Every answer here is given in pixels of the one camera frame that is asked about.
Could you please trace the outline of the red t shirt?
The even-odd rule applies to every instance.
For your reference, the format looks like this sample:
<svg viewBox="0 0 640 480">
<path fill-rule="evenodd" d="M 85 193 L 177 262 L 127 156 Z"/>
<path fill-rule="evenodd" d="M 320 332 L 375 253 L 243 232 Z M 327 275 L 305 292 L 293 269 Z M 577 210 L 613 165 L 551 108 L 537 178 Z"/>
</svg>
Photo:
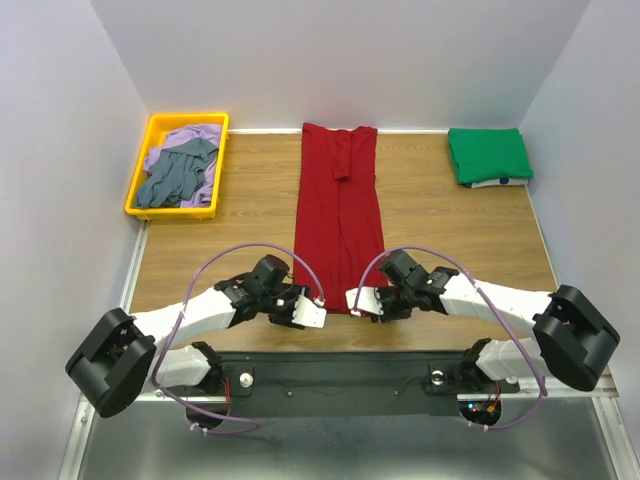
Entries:
<svg viewBox="0 0 640 480">
<path fill-rule="evenodd" d="M 325 308 L 347 314 L 345 293 L 358 286 L 369 262 L 385 250 L 376 192 L 378 131 L 331 130 L 305 123 L 294 252 L 294 281 L 324 289 Z"/>
</svg>

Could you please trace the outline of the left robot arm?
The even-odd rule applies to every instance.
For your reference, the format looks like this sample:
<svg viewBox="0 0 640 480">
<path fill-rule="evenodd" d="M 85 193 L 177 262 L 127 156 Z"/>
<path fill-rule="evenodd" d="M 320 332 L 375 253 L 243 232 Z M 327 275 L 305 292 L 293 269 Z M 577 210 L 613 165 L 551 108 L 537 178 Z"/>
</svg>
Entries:
<svg viewBox="0 0 640 480">
<path fill-rule="evenodd" d="M 107 311 L 68 360 L 65 371 L 102 418 L 128 408 L 142 393 L 173 387 L 215 392 L 221 361 L 199 336 L 227 330 L 259 314 L 289 328 L 321 328 L 324 300 L 288 281 L 287 263 L 266 255 L 255 267 L 199 295 L 140 313 Z"/>
</svg>

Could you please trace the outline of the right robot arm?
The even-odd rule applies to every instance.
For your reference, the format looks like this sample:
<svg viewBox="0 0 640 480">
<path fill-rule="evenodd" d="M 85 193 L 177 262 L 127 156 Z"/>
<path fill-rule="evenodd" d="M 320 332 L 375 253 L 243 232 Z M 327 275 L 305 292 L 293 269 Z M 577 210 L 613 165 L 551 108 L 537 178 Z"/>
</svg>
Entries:
<svg viewBox="0 0 640 480">
<path fill-rule="evenodd" d="M 508 340 L 481 340 L 460 366 L 463 384 L 482 390 L 493 381 L 552 377 L 583 392 L 592 391 L 620 335 L 577 288 L 528 291 L 475 279 L 461 265 L 426 270 L 405 249 L 391 249 L 366 268 L 378 269 L 385 287 L 359 285 L 347 292 L 352 312 L 375 322 L 407 319 L 416 309 L 472 317 L 500 325 Z"/>
</svg>

